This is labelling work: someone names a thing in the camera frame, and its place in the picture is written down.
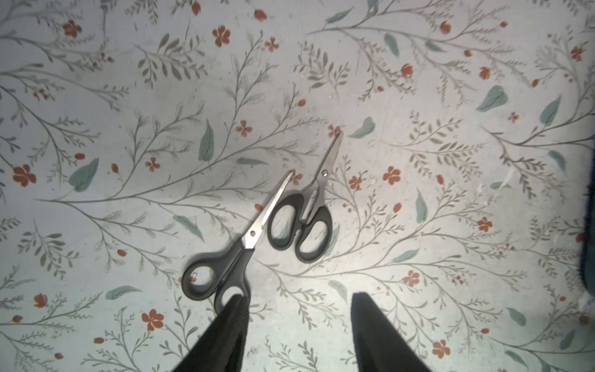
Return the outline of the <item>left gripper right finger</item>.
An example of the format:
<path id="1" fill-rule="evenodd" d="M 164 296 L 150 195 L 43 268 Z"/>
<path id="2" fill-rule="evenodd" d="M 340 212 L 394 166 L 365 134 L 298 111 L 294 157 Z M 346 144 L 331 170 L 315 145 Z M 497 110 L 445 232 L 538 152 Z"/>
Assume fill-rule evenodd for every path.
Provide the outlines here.
<path id="1" fill-rule="evenodd" d="M 365 292 L 352 297 L 351 323 L 359 371 L 430 371 Z"/>

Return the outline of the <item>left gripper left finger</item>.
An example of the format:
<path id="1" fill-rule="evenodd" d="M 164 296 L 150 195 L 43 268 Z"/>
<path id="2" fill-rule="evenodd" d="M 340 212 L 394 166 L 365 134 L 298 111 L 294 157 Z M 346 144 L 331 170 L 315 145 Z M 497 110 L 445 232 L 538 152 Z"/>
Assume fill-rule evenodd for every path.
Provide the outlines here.
<path id="1" fill-rule="evenodd" d="M 174 371 L 241 371 L 248 326 L 248 299 L 236 294 Z"/>

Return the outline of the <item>small black scissors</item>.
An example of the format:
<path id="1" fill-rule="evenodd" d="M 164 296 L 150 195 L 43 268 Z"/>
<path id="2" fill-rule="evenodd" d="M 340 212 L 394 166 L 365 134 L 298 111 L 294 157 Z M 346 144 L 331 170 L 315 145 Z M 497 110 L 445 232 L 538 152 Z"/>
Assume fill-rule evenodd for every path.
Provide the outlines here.
<path id="1" fill-rule="evenodd" d="M 226 304 L 225 294 L 232 288 L 237 288 L 244 299 L 251 299 L 246 268 L 274 207 L 280 202 L 291 180 L 291 175 L 291 172 L 286 173 L 269 202 L 263 207 L 263 211 L 228 249 L 199 254 L 186 267 L 181 278 L 181 288 L 188 299 L 201 302 L 213 297 L 217 315 L 223 311 Z"/>
<path id="2" fill-rule="evenodd" d="M 322 163 L 317 170 L 314 180 L 304 189 L 287 195 L 275 206 L 271 220 L 267 223 L 267 238 L 271 246 L 278 251 L 285 251 L 295 246 L 295 255 L 300 262 L 310 264 L 324 256 L 330 246 L 333 235 L 333 217 L 326 206 L 325 189 L 333 172 L 333 167 L 339 154 L 343 134 L 340 133 L 332 142 Z M 295 210 L 295 217 L 289 223 L 289 233 L 285 238 L 275 238 L 272 234 L 273 221 L 284 207 L 291 206 Z M 326 228 L 325 239 L 318 248 L 310 252 L 302 250 L 302 244 L 307 240 L 317 223 Z"/>

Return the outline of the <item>teal plastic storage box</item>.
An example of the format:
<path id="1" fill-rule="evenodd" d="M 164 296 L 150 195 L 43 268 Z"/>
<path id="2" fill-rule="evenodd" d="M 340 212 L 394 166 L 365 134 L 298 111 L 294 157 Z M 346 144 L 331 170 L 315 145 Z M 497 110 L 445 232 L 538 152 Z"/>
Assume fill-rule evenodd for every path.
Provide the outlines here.
<path id="1" fill-rule="evenodd" d="M 591 161 L 584 242 L 580 256 L 579 273 L 584 288 L 591 296 L 594 296 L 594 157 L 592 157 Z"/>

